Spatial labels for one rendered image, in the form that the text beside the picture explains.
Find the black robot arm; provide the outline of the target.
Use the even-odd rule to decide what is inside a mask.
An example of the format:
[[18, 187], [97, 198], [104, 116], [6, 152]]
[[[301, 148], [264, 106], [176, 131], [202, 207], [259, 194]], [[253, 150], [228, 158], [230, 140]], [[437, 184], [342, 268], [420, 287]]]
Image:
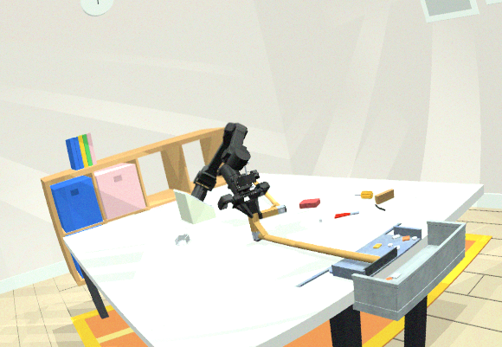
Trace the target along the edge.
[[[243, 145], [243, 141], [248, 133], [248, 128], [246, 126], [236, 122], [228, 122], [223, 131], [223, 141], [215, 155], [212, 157], [209, 164], [198, 172], [193, 180], [195, 186], [191, 196], [202, 202], [208, 191], [212, 192], [214, 189], [216, 185], [216, 176], [222, 176], [226, 182], [234, 174], [240, 173], [239, 170], [242, 170], [251, 158], [247, 147]], [[224, 164], [219, 168], [221, 163]], [[242, 177], [233, 177], [236, 190], [248, 184], [252, 187], [252, 183], [257, 183], [256, 180], [260, 178], [257, 170], [250, 171], [248, 175], [244, 174], [245, 173], [241, 174]]]

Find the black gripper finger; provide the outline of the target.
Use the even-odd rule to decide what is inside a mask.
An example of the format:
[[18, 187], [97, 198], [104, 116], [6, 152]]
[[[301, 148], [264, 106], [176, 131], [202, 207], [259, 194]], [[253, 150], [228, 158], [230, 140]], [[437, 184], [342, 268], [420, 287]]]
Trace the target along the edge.
[[260, 194], [261, 194], [261, 192], [259, 191], [259, 192], [254, 193], [253, 196], [251, 197], [251, 200], [255, 200], [258, 215], [261, 215], [260, 204], [259, 204]]
[[244, 197], [235, 200], [231, 208], [241, 211], [243, 214], [247, 215], [251, 219], [254, 218], [250, 209], [248, 208], [247, 204], [244, 201]]

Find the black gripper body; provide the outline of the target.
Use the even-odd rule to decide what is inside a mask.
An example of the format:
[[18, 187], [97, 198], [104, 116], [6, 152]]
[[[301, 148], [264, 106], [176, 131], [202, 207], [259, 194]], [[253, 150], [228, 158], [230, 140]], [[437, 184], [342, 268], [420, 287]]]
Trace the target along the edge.
[[236, 190], [235, 189], [235, 186], [234, 186], [234, 176], [237, 176], [237, 177], [242, 177], [242, 175], [240, 173], [238, 174], [234, 174], [233, 176], [231, 176], [227, 181], [226, 181], [226, 184], [228, 185], [227, 186], [227, 189], [228, 190], [231, 190], [233, 196], [231, 194], [227, 194], [227, 195], [224, 195], [224, 196], [220, 196], [219, 198], [219, 201], [217, 203], [217, 206], [219, 208], [219, 210], [224, 210], [228, 207], [228, 203], [233, 203], [235, 202], [235, 200], [239, 199], [239, 198], [246, 198], [248, 197], [249, 200], [251, 199], [251, 197], [253, 196], [254, 193], [256, 192], [261, 192], [260, 196], [259, 197], [262, 197], [264, 195], [266, 195], [266, 193], [268, 192], [268, 190], [270, 189], [270, 185], [268, 182], [262, 182], [262, 183], [257, 183], [255, 188], [250, 190], [251, 186], [249, 185], [245, 185], [245, 186], [241, 186], [240, 189]]

